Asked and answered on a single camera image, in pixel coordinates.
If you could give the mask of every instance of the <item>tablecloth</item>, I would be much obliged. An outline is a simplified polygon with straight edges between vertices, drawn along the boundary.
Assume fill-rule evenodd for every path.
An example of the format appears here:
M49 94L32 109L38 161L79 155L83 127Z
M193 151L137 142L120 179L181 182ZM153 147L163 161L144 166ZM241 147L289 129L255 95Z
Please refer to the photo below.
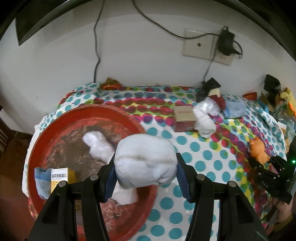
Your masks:
M169 139L189 165L211 180L226 183L236 181L258 217L266 213L269 195L247 179L250 165L247 161L248 142L258 136L269 155L285 157L284 136L275 119L264 112L256 101L235 95L223 94L225 100L242 100L246 105L246 116L224 119L222 115L211 116L217 132L209 139L198 132L175 133L173 130L173 106L193 105L198 89L179 86L133 86L118 91L102 91L98 84L89 83L73 89L61 100L56 110L35 126L35 133L25 160L22 189L28 196L27 168L30 152L39 134L57 117L66 111L85 104L109 104L125 110L136 118L149 135ZM215 201L211 241L217 239L219 201ZM194 204L183 197L177 179L158 188L158 195L151 213L132 241L166 239L185 240L191 221Z

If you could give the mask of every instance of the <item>power cord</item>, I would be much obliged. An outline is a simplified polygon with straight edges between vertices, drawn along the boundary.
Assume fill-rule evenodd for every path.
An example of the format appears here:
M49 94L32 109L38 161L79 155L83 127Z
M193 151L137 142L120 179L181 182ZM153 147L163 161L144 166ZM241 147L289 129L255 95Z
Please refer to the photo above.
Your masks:
M97 37L97 33L96 33L96 26L98 25L98 22L99 22L99 20L101 18L104 5L105 5L105 0L103 0L103 2L102 2L102 6L101 6L101 9L100 9L98 18L96 19L96 22L94 24L94 41L95 41L94 42L94 48L95 48L96 56L98 58L98 62L96 63L96 66L94 68L94 83L96 83L96 72L97 72L98 66L99 66L99 64L101 62L101 58L100 58L100 55L99 55L99 52L98 52L98 37Z
M219 34L213 34L213 33L205 33L205 34L202 34L202 35L199 35L199 36L195 36L195 37L184 37L184 36L177 35L177 34L171 32L171 31L169 31L168 29L166 29L164 26L160 25L159 23L155 22L154 20L152 20L151 18L149 18L147 15L145 15L145 14L139 9L139 7L137 6L135 0L131 0L131 2L132 2L132 4L133 4L133 6L135 7L135 9L137 10L137 12L138 12L140 15L142 15L145 19L147 19L148 21L154 23L155 25L157 25L158 27L160 27L161 29L163 29L163 30L166 31L167 33L169 33L169 34L171 34L171 35L173 35L173 36L175 36L175 37L177 37L177 38L184 39L184 40L188 40L188 39L198 39L198 38L201 38L201 37L203 37L203 36L207 36L207 35L214 35L214 36L218 36L218 37L220 37ZM242 51L242 47L241 47L241 45L240 45L237 41L235 41L235 40L233 40L233 42L235 42L235 43L237 44L237 46L240 48L239 59L242 59L243 51ZM205 78L206 78L206 76L207 76L207 74L208 74L208 72L209 72L209 70L210 70L210 67L211 67L211 65L212 65L212 63L213 63L213 61L214 61L214 59L215 59L215 57L216 57L217 48L218 48L218 41L216 42L216 45L215 45L213 58L211 59L211 61L210 61L210 63L209 63L209 66L208 66L208 68L207 68L207 70L206 70L206 72L205 72L205 75L204 75L204 77L203 77L203 80L204 80L204 81L205 81Z

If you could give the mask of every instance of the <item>yellow and white box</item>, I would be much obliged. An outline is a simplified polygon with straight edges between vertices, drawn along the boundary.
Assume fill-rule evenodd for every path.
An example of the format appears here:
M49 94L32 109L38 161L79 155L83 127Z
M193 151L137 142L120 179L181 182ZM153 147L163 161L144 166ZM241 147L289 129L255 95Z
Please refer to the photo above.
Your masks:
M51 193L60 181L67 181L69 184L76 182L75 172L70 168L52 169Z

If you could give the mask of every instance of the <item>blue gripper pad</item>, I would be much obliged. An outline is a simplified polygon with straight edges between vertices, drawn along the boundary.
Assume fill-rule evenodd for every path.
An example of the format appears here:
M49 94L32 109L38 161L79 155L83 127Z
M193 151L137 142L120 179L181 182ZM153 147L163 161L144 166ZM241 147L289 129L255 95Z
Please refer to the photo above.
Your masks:
M178 162L177 165L177 180L182 192L183 197L190 202L190 192L189 192L189 183L187 181L185 171L183 170L181 164Z
M107 202L108 199L112 197L116 182L117 182L117 176L115 172L115 166L113 165L106 182L106 189L105 189L105 195L104 195L105 202Z

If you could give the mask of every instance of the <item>power outlet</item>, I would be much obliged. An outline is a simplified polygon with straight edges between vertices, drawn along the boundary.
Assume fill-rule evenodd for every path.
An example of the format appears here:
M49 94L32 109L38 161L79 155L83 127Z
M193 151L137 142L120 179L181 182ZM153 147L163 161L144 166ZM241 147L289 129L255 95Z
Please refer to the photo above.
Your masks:
M195 37L202 34L205 34L205 32L185 29L186 37ZM184 41L183 56L212 60L218 38L218 36L206 35L197 39ZM214 62L230 66L233 58L233 54L225 56L217 50Z

